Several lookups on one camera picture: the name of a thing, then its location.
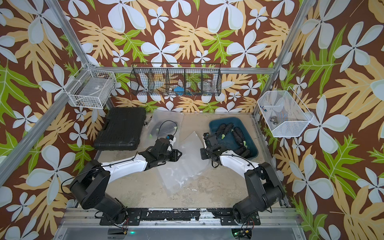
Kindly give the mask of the purple eggplant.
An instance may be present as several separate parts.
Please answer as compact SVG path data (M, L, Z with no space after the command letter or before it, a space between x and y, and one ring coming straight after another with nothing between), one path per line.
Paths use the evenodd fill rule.
M165 121L164 123L156 123L152 129L150 130L150 134L152 136L166 136L166 135L174 135L178 130L178 126L176 123L172 121Z

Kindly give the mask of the clear zip-top bag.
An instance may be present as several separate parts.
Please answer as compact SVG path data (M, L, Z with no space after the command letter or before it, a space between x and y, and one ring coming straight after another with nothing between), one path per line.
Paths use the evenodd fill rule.
M167 135L173 135L173 147L177 148L183 118L184 114L182 113L155 110L145 136L145 145L147 147L153 146L157 139L166 138Z

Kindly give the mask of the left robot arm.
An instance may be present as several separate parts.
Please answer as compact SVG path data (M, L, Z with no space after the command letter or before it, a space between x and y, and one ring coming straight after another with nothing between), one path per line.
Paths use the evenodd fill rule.
M90 161L70 184L70 191L84 210L96 209L112 225L128 219L127 208L106 193L109 183L130 174L144 172L167 162L177 162L182 152L174 149L175 137L167 135L134 157L110 163Z

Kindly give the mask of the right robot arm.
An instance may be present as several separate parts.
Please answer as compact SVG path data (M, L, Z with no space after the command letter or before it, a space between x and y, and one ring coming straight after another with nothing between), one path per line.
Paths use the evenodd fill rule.
M258 212L271 210L272 205L283 200L282 183L274 168L267 162L258 164L249 161L218 142L217 136L203 134L202 160L211 160L214 168L224 166L245 179L248 196L234 204L232 215L237 223L244 223Z

